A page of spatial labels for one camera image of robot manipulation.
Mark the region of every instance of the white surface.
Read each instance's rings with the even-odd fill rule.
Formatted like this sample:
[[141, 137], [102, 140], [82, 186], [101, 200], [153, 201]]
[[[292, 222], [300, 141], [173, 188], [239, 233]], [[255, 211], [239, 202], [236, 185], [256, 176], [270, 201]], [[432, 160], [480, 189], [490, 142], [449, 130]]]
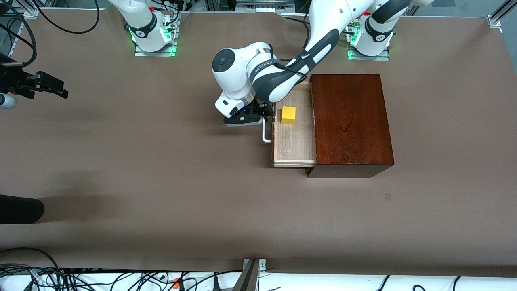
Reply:
[[[196, 278], [201, 280], [213, 273], [189, 273], [185, 278]], [[88, 283], [110, 283], [120, 273], [113, 274], [88, 274], [81, 275], [80, 279]], [[169, 273], [169, 281], [179, 277], [179, 273]], [[219, 275], [221, 289], [231, 288], [237, 282], [240, 273], [228, 273]], [[377, 291], [380, 287], [383, 275], [322, 275], [322, 274], [282, 274], [282, 273], [261, 273], [259, 291], [269, 291], [280, 287], [280, 291], [315, 291], [315, 290], [338, 290], [338, 291]], [[127, 291], [134, 284], [141, 274], [133, 274], [115, 284], [113, 291]], [[413, 285], [422, 285], [426, 291], [450, 291], [455, 277], [435, 276], [391, 276], [383, 291], [411, 291]], [[0, 279], [2, 291], [22, 291], [30, 281], [29, 275], [15, 275]], [[193, 284], [193, 280], [185, 282], [185, 289]], [[198, 286], [198, 291], [212, 291], [213, 279], [204, 281]], [[93, 288], [97, 291], [109, 291], [111, 285], [97, 285]], [[51, 291], [50, 288], [41, 288], [41, 291]], [[142, 291], [159, 291], [155, 284], [146, 283]], [[456, 285], [456, 291], [515, 291], [517, 290], [517, 278], [475, 278], [461, 277]]]

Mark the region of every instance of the dark brown wooden box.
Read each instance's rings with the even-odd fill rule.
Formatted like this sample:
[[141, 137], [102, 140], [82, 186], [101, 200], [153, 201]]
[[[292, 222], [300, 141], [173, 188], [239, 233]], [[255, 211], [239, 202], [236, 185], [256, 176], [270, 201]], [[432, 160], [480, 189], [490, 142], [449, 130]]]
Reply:
[[311, 178], [370, 178], [394, 165], [379, 75], [312, 75], [277, 114], [282, 106], [295, 106], [297, 117], [273, 123], [275, 166], [306, 167]]

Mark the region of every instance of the yellow cube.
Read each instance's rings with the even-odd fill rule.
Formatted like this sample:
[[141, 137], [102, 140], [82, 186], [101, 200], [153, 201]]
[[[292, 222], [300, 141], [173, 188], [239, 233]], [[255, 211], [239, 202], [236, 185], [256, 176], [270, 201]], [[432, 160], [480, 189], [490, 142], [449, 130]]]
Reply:
[[296, 120], [296, 107], [284, 106], [282, 107], [282, 124], [294, 124]]

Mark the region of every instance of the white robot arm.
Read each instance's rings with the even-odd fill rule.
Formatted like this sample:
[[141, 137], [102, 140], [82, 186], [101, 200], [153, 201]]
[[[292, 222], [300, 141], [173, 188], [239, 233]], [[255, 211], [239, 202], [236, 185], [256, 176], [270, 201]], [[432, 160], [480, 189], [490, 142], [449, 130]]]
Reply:
[[[433, 1], [415, 0], [419, 5]], [[272, 54], [270, 45], [263, 42], [243, 49], [219, 51], [212, 62], [214, 77], [223, 89], [216, 101], [217, 109], [230, 118], [252, 102], [254, 97], [265, 103], [282, 100], [337, 45], [345, 27], [367, 9], [374, 11], [372, 14], [375, 14], [378, 24], [374, 25], [373, 21], [370, 24], [381, 30], [383, 39], [380, 44], [374, 41], [377, 30], [371, 30], [372, 35], [360, 38], [363, 41], [358, 42], [357, 47], [366, 55], [382, 47], [374, 55], [381, 53], [386, 42], [389, 42], [386, 34], [391, 37], [394, 24], [409, 4], [410, 0], [313, 0], [309, 8], [309, 42], [286, 66], [281, 65]]]
[[134, 42], [146, 52], [155, 52], [171, 42], [169, 15], [151, 11], [145, 0], [108, 0], [122, 14]]

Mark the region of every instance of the wooden drawer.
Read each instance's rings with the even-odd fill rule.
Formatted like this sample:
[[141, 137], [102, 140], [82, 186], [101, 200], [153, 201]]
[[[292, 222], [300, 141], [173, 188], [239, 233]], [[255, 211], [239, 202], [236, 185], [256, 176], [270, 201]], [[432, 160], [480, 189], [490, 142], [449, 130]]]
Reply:
[[276, 167], [312, 178], [369, 178], [394, 164], [379, 75], [312, 75], [277, 103], [296, 107], [294, 125], [273, 119]]

